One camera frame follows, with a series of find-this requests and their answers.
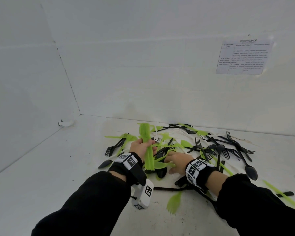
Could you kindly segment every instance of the wristband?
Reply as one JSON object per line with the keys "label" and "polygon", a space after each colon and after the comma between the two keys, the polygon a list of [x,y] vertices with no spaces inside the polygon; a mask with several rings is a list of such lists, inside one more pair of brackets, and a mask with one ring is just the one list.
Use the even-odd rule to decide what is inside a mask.
{"label": "wristband", "polygon": [[186,166],[187,180],[199,188],[207,189],[205,183],[210,174],[216,170],[218,169],[211,163],[202,159],[194,159]]}
{"label": "wristband", "polygon": [[145,185],[146,174],[142,170],[142,160],[134,152],[122,154],[114,161],[108,171],[115,171],[119,174],[126,176],[127,183],[132,186],[133,184]]}

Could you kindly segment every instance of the black long-sleeve shirt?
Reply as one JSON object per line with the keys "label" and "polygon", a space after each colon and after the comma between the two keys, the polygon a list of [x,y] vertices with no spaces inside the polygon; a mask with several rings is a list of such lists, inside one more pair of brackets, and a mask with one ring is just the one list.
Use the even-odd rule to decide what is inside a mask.
{"label": "black long-sleeve shirt", "polygon": [[[109,172],[98,172],[60,210],[43,218],[32,236],[110,235],[130,195],[131,187],[126,182]],[[226,179],[217,208],[220,217],[241,236],[295,234],[295,210],[270,190],[252,184],[245,174]]]}

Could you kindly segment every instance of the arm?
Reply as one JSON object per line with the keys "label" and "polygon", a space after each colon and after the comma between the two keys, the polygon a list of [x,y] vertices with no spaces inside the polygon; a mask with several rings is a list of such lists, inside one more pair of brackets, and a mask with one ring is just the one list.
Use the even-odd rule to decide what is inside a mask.
{"label": "arm", "polygon": [[[164,162],[176,167],[169,173],[185,174],[191,155],[172,152]],[[295,210],[286,206],[271,190],[252,184],[245,174],[231,177],[213,171],[205,186],[217,198],[218,214],[244,235],[284,235],[295,232]]]}
{"label": "arm", "polygon": [[[150,141],[139,139],[131,144],[130,152],[142,161]],[[100,171],[88,178],[64,203],[63,207],[43,218],[32,236],[40,235],[110,235],[119,215],[129,201],[131,187],[125,175]]]}

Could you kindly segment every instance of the white table surface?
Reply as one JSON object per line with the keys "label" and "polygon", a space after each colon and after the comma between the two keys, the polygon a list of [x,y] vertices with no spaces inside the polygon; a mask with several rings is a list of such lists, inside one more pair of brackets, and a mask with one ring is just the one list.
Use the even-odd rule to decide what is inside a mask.
{"label": "white table surface", "polygon": [[[138,136],[138,122],[80,115],[74,126],[62,128],[0,173],[0,235],[30,235],[40,219],[60,209],[89,176],[98,172],[98,166],[108,158],[104,156],[106,148],[116,143],[116,139],[104,136],[125,132]],[[221,129],[198,129],[226,134]],[[251,165],[259,174],[256,185],[265,187],[261,181],[265,179],[281,191],[295,194],[295,137],[241,131],[231,131],[231,135],[258,145],[239,141],[256,151],[251,155]],[[229,163],[244,173],[242,161],[232,159]],[[178,174],[167,174],[162,181],[150,177],[155,186],[163,187],[172,187],[178,178]],[[166,205],[174,194],[154,191],[147,210],[136,210],[129,202],[112,235],[238,235],[194,191],[183,192],[176,215],[169,214]]]}

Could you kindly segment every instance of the instruction sheet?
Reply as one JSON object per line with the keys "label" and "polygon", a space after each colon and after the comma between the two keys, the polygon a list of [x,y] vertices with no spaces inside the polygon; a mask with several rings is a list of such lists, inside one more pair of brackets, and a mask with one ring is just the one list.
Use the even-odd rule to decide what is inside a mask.
{"label": "instruction sheet", "polygon": [[272,49],[269,39],[224,41],[216,74],[260,75]]}

